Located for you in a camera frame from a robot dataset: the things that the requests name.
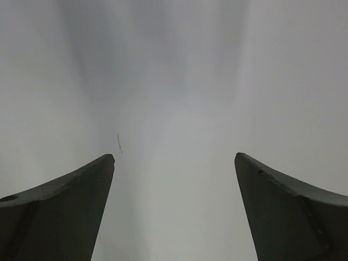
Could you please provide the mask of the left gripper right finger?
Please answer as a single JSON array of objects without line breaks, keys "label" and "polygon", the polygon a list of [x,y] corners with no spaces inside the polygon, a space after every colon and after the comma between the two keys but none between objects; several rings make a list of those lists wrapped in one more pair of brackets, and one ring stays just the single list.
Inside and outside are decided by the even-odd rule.
[{"label": "left gripper right finger", "polygon": [[245,153],[234,163],[258,260],[347,260],[347,196]]}]

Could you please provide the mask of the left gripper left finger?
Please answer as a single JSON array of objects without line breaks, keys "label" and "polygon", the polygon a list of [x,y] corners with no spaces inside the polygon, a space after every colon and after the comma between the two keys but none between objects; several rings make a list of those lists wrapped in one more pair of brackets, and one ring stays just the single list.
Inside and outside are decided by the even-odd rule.
[{"label": "left gripper left finger", "polygon": [[105,154],[1,198],[1,260],[91,260],[113,174]]}]

